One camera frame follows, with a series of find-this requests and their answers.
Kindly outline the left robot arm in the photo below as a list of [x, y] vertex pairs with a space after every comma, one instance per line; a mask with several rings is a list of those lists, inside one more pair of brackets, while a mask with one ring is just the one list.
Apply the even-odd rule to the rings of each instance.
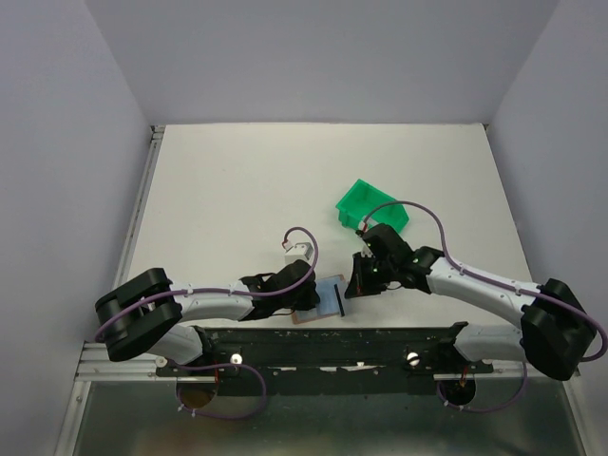
[[273, 274], [245, 276], [228, 288], [178, 287], [162, 268], [151, 268], [95, 304], [99, 329], [113, 362], [146, 352], [170, 358], [191, 375], [204, 373], [211, 353], [188, 321], [256, 321], [280, 310], [309, 310], [319, 303], [316, 263], [297, 259]]

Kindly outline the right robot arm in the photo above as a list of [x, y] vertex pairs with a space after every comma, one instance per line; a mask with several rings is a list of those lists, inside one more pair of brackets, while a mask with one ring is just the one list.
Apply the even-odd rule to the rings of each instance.
[[396, 282], [404, 289], [463, 301], [504, 320], [497, 327], [467, 323], [441, 344], [437, 360], [446, 371], [485, 359], [520, 361], [566, 381], [596, 337], [598, 331], [579, 300], [559, 280], [539, 285], [488, 275], [449, 259], [445, 251], [427, 246], [413, 250], [384, 223], [357, 235], [364, 250], [352, 257], [347, 299], [380, 295]]

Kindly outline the green plastic bin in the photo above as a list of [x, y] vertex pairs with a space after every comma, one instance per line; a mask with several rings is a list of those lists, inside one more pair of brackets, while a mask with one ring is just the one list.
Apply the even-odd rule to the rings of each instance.
[[[335, 205], [338, 221], [343, 227], [357, 230], [361, 222], [374, 208], [394, 198], [364, 180], [357, 180]], [[390, 205], [374, 212], [368, 225], [386, 223], [400, 233], [409, 223], [409, 214], [404, 206]]]

